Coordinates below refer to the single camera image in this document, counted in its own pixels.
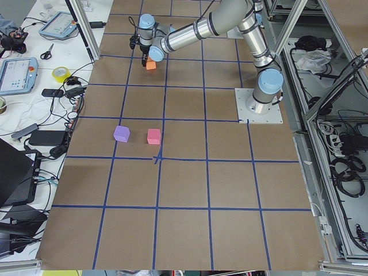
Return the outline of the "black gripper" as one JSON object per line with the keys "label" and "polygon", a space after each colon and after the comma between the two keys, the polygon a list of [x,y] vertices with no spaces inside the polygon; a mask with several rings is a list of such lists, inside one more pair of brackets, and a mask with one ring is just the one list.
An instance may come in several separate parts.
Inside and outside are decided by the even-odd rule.
{"label": "black gripper", "polygon": [[141,45],[140,50],[142,51],[141,64],[142,64],[143,67],[146,67],[146,59],[148,59],[148,57],[149,57],[150,46],[149,45]]}

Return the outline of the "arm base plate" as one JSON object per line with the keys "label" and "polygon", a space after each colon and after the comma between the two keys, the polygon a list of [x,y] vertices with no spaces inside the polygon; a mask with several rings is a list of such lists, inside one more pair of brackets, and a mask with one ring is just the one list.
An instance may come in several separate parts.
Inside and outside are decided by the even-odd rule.
{"label": "arm base plate", "polygon": [[282,124],[279,105],[262,104],[253,98],[254,89],[235,88],[237,116],[240,124]]}

